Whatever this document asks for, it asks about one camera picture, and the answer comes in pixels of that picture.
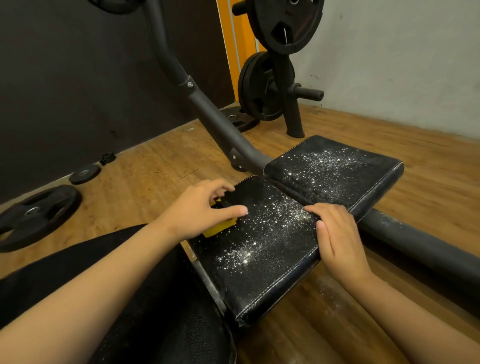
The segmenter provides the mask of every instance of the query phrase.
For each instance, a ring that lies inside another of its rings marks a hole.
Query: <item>person's left hand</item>
[[[193,238],[216,224],[248,214],[246,206],[211,208],[210,201],[235,187],[223,179],[201,181],[184,193],[152,224],[161,226],[175,242]]]

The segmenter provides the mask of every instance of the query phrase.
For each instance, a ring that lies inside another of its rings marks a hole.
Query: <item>hand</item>
[[[373,273],[360,240],[357,224],[344,206],[315,204],[305,210],[320,216],[317,238],[320,256],[330,273],[347,291]]]
[[[235,187],[225,180],[205,180],[188,187],[153,224],[166,229],[175,243],[193,238],[216,224],[248,214],[246,206],[211,208],[210,201]]]

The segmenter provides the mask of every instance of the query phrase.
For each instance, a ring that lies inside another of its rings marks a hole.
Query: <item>black wall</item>
[[[180,62],[218,106],[234,101],[215,0],[164,0]],[[0,202],[195,116],[160,70],[141,10],[15,0],[0,12]]]

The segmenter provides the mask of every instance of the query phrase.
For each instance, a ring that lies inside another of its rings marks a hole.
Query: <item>white wall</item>
[[[480,137],[480,0],[325,0],[291,59],[326,108]]]

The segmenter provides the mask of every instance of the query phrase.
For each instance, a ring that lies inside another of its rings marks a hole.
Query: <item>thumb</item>
[[[239,218],[248,214],[248,209],[243,205],[235,205],[225,208],[212,208],[215,218],[218,222],[230,220],[231,218]]]
[[[320,258],[329,259],[333,257],[332,246],[330,244],[330,235],[325,223],[321,220],[317,221],[317,240],[320,249]]]

